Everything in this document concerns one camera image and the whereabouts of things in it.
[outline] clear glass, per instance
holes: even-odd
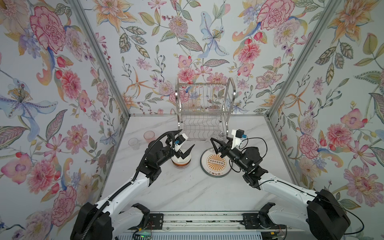
[[[205,141],[206,146],[209,146],[208,149],[211,152],[215,152],[215,150],[213,149],[212,143],[211,143],[212,137],[216,138],[217,140],[220,140],[222,142],[227,141],[227,136],[222,131],[219,131],[219,130],[214,131]],[[220,147],[220,144],[218,144],[217,142],[214,142],[214,144],[216,145],[217,148]]]
[[[128,145],[130,145],[133,150],[138,150],[140,148],[139,140],[135,137],[128,141]]]

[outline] pink glass cup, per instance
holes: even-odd
[[[144,133],[144,139],[149,144],[150,142],[156,140],[155,133],[153,131],[146,131]]]

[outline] blue flower print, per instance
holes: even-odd
[[[220,56],[228,55],[229,53],[225,51],[225,48],[217,44],[218,41],[220,41],[220,38],[224,35],[224,27],[221,26],[219,29],[213,29],[212,32],[210,31],[212,25],[212,19],[209,16],[207,12],[201,13],[201,24],[200,24],[200,31],[203,36],[203,41],[207,44],[207,47],[205,49],[205,52],[202,54],[199,54],[198,58],[206,58],[208,57],[209,51],[214,48],[216,53]]]
[[[81,174],[79,174],[78,172],[74,172],[73,176],[71,176],[71,179],[72,179],[72,181],[71,181],[72,186],[73,186],[73,188],[76,189],[79,185],[80,180],[81,180]]]
[[[31,142],[39,134],[40,128],[35,121],[38,113],[48,114],[55,110],[57,102],[41,101],[31,103],[32,97],[28,86],[18,79],[13,79],[13,84],[8,85],[8,94],[12,99],[0,94],[0,109],[3,109],[8,118],[15,116],[25,117],[30,123],[30,132],[27,140]]]
[[[23,49],[28,51],[33,58],[40,57],[40,47],[36,45],[37,39],[34,38],[34,34],[29,28],[24,29],[24,33],[20,36],[19,45]]]
[[[251,21],[253,21],[253,20],[255,20],[253,15],[247,14],[244,16],[244,23],[246,23],[246,24],[250,24]]]
[[[263,4],[256,4],[254,7],[249,7],[247,8],[247,15],[250,15],[250,16],[257,16],[262,8],[262,5]]]
[[[119,134],[119,129],[117,129],[112,134],[112,130],[110,128],[108,128],[107,136],[102,136],[100,138],[100,142],[104,143],[105,145],[108,145],[110,143],[112,143],[113,145],[116,145],[117,144],[116,137],[117,137],[118,134]]]
[[[246,112],[248,112],[249,110],[247,110],[247,109],[245,109],[245,108],[242,108],[241,107],[241,101],[238,101],[238,102],[235,102],[234,104],[233,104],[233,111],[235,112],[235,113],[237,113],[237,112],[240,112],[240,113],[246,113]],[[229,109],[229,107],[230,107],[230,101],[229,101],[229,99],[227,100],[227,107],[228,107],[228,109]]]
[[[323,170],[325,165],[327,165],[327,163],[325,162],[324,159],[320,158],[320,157],[317,157],[315,159],[312,159],[313,163],[316,164],[317,168],[320,169],[320,170]]]

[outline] pink flower print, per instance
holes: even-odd
[[[172,4],[173,9],[176,10],[176,0],[170,0],[170,3]]]
[[[295,36],[299,28],[300,28],[300,22],[295,18],[292,18],[286,21],[285,23],[281,24],[275,30],[273,44],[277,46],[290,41]]]
[[[170,101],[171,103],[173,103],[173,104],[176,104],[176,94],[175,94],[175,92],[173,92],[173,93],[171,93],[171,94],[169,95],[169,101]]]
[[[336,147],[346,147],[352,141],[352,132],[341,123],[328,127],[328,140]]]
[[[183,68],[177,74],[177,77],[179,78],[180,82],[189,83],[195,77],[195,71],[192,68]]]
[[[19,240],[22,237],[24,237],[24,229],[19,229],[13,233],[12,240]]]
[[[107,106],[108,104],[108,84],[107,81],[104,79],[102,83],[98,83],[96,85],[97,87],[97,96],[96,99],[103,103],[103,106]]]
[[[270,30],[280,26],[291,16],[295,4],[291,0],[267,0],[257,16],[261,29]]]
[[[359,203],[362,203],[364,197],[365,204],[370,207],[374,207],[377,202],[383,203],[383,195],[380,192],[384,190],[384,185],[375,182],[378,179],[377,175],[368,175],[369,168],[367,165],[363,165],[362,168],[353,166],[351,170],[344,170],[344,178],[348,180],[347,194],[356,197]]]
[[[319,145],[316,143],[316,139],[310,135],[304,134],[299,138],[299,147],[301,152],[309,159],[319,155],[317,151]]]
[[[61,149],[59,149],[59,146],[63,143],[64,139],[61,139],[61,134],[59,134],[57,140],[56,140],[56,137],[53,136],[52,137],[52,143],[47,143],[45,146],[51,150],[47,151],[44,153],[44,157],[52,154],[51,158],[54,158],[56,157],[56,153],[57,152],[61,152]]]
[[[276,74],[272,71],[267,71],[263,76],[256,77],[257,89],[263,89],[271,86],[273,83],[279,81],[283,77],[282,74]]]
[[[21,184],[25,181],[32,167],[32,162],[28,154],[22,154],[20,158],[9,161],[1,168],[1,172],[12,179],[12,182]]]
[[[351,145],[348,144],[349,149],[354,152],[355,154],[353,155],[353,158],[356,159],[357,157],[360,157],[360,160],[367,166],[367,163],[369,163],[372,166],[375,166],[376,163],[369,159],[369,157],[375,157],[375,154],[366,152],[364,153],[369,146],[364,145],[361,148],[359,148],[359,141],[355,140],[355,147],[352,147]]]
[[[197,75],[200,75],[201,76],[204,76],[204,73],[209,73],[211,72],[213,69],[209,69],[209,67],[204,67],[204,66],[200,66],[200,69],[196,68],[196,71],[197,71]]]
[[[65,44],[65,31],[60,18],[46,7],[35,7],[30,18],[31,28],[43,48],[48,47],[57,54]]]
[[[31,177],[28,178],[29,192],[38,194],[45,191],[53,182],[55,177],[55,166],[52,162],[43,159],[37,162],[31,170]]]
[[[188,102],[190,96],[189,96],[189,93],[185,92],[185,89],[182,89],[178,92],[178,97],[180,99],[180,102],[181,103],[186,103]],[[176,104],[176,95],[175,95],[175,92],[171,93],[169,95],[169,101]]]
[[[244,79],[241,79],[240,81],[237,82],[237,87],[240,88],[241,90],[249,88],[249,85],[246,83]]]
[[[287,141],[287,140],[288,140],[288,138],[287,138],[287,134],[281,136],[281,141],[282,141],[282,142],[285,142],[285,141]]]
[[[100,110],[91,110],[91,119],[95,122],[100,120],[101,118],[101,111]]]
[[[162,94],[164,96],[168,96],[172,92],[174,92],[172,83],[170,83],[169,81],[166,81],[166,82],[160,84],[160,86],[159,86],[159,93],[160,94]]]
[[[71,130],[67,132],[69,137],[65,137],[63,141],[66,142],[68,150],[72,149],[72,154],[77,154],[79,153],[79,148],[88,146],[87,129],[83,128],[82,124],[79,124],[77,127],[72,126]]]
[[[81,91],[81,94],[79,95],[79,106],[81,110],[86,112],[86,108],[89,108],[91,106],[91,100],[88,97],[88,94],[85,90]]]
[[[95,33],[95,37],[97,38],[97,41],[98,41],[99,43],[107,43],[106,41],[104,41],[105,36],[101,36],[101,37],[99,37],[99,33]]]
[[[322,88],[322,86],[323,86],[322,81],[323,81],[322,77],[320,77],[320,78],[317,78],[315,80],[315,82],[313,83],[313,87],[312,88],[314,88],[313,92],[314,92],[315,95],[316,94],[321,95],[321,91],[323,90],[323,88]]]
[[[59,192],[51,210],[52,224],[60,227],[65,223],[74,210],[76,197],[76,190],[72,186]]]
[[[91,74],[94,78],[99,78],[99,74],[93,67],[91,67]]]
[[[311,35],[312,35],[312,32],[310,32],[310,33],[308,34],[308,37],[306,37],[305,35],[301,36],[301,39],[303,39],[303,41],[301,41],[301,42],[297,42],[298,39],[295,38],[295,43],[296,43],[297,45],[304,45],[304,44],[307,43],[307,41],[308,41],[308,39],[311,37]]]
[[[238,60],[241,63],[250,63],[253,62],[261,52],[259,45],[256,43],[250,43],[245,45],[239,53]]]
[[[71,27],[65,31],[65,47],[74,55],[74,57],[81,61],[83,58],[83,45],[79,33]]]
[[[229,4],[225,4],[225,11],[224,11],[224,15],[225,14],[227,14],[227,13],[229,13],[229,11],[231,10],[231,5],[229,5]]]
[[[340,121],[345,124],[346,127],[350,129],[359,129],[364,127],[362,122],[362,115],[358,108],[353,109],[348,114],[344,115]]]
[[[306,117],[300,122],[301,131],[307,135],[313,135],[317,127],[317,120],[311,117]]]
[[[183,36],[188,31],[187,22],[180,16],[173,17],[168,24],[170,30],[178,37]]]
[[[273,67],[278,68],[281,65],[281,57],[273,59]]]
[[[36,211],[31,214],[27,221],[25,230],[22,233],[23,239],[37,240],[44,239],[51,230],[51,210]]]
[[[76,99],[81,91],[80,78],[71,70],[65,71],[61,76],[61,87],[70,99]]]
[[[141,58],[138,58],[136,62],[137,62],[136,64],[140,67],[140,69],[143,68],[144,70],[148,70],[152,67],[151,65],[149,65],[149,63],[147,63],[147,61],[144,61],[144,59],[141,59]]]
[[[189,65],[191,65],[191,63],[192,63],[192,59],[183,55],[179,56],[179,64],[178,64],[179,68],[188,68]]]
[[[207,77],[207,83],[218,83],[218,84],[226,84],[228,78],[224,76],[222,73],[210,73],[209,77]],[[220,89],[220,87],[216,86],[214,87],[216,91]]]
[[[158,9],[160,9],[160,5],[164,5],[167,3],[166,1],[161,1],[161,0],[151,0],[151,1],[152,2],[148,2],[148,5],[151,5],[152,6],[151,8],[157,7]]]
[[[256,41],[260,40],[263,38],[263,33],[262,32],[257,32],[254,36],[253,36],[253,39],[255,39]]]
[[[251,70],[253,69],[254,64],[253,63],[244,63],[239,70],[237,70],[237,75],[243,75],[245,77],[248,77],[251,73]]]
[[[287,48],[287,50],[285,50],[285,54],[287,54],[289,56],[291,56],[292,53],[293,53],[293,47],[289,47],[289,48]]]

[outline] bowl with orange stripe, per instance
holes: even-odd
[[[191,155],[186,157],[185,159],[182,159],[181,157],[173,156],[171,158],[172,163],[175,167],[183,169],[188,167],[189,163],[191,162]]]

